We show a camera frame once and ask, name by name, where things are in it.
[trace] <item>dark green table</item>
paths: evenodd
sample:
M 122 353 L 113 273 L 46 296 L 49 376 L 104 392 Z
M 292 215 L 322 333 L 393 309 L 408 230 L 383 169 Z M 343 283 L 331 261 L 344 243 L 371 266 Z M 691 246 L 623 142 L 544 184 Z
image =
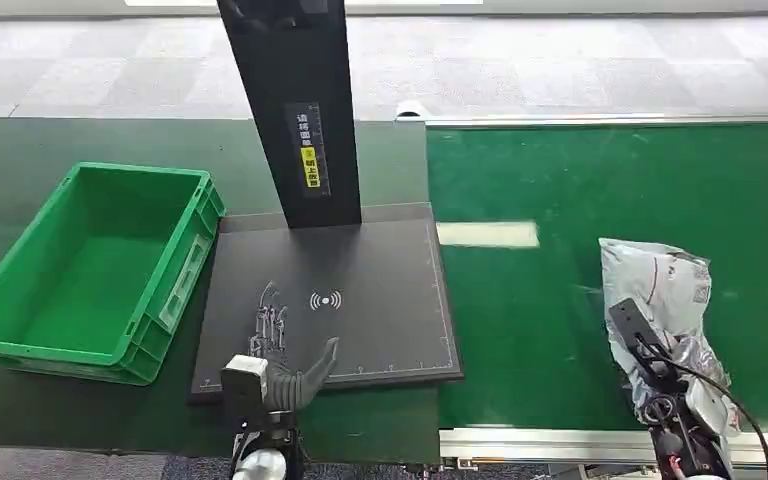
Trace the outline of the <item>dark green table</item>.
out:
M 768 430 L 767 121 L 442 123 L 428 165 L 421 124 L 361 124 L 365 204 L 426 200 L 430 180 L 439 222 L 533 222 L 539 246 L 443 246 L 467 379 L 323 395 L 303 417 L 312 455 L 434 462 L 438 427 L 640 430 L 604 333 L 600 236 L 712 260 L 706 331 Z M 0 257 L 80 160 L 207 169 L 231 211 L 278 210 L 250 122 L 0 119 Z M 0 444 L 227 455 L 218 412 L 183 401 L 204 293 L 150 388 L 0 370 Z
M 365 205 L 427 201 L 421 125 L 357 131 Z M 280 211 L 250 121 L 0 119 L 0 259 L 78 161 L 176 166 L 213 174 L 229 212 Z M 0 367 L 0 445 L 228 456 L 217 408 L 186 404 L 207 293 L 202 275 L 159 378 L 147 388 Z M 316 460 L 436 462 L 437 390 L 328 393 L 302 416 Z

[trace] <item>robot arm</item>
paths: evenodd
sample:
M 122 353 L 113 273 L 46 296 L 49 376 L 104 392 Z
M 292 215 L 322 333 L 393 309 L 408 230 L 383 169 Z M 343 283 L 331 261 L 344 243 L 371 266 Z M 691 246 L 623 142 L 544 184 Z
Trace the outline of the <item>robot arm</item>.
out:
M 272 283 L 261 296 L 249 355 L 236 355 L 222 370 L 226 416 L 234 432 L 233 480 L 301 478 L 304 453 L 296 412 L 322 388 L 337 361 L 338 339 L 325 343 L 305 373 L 291 372 L 284 359 L 286 307 L 276 304 Z

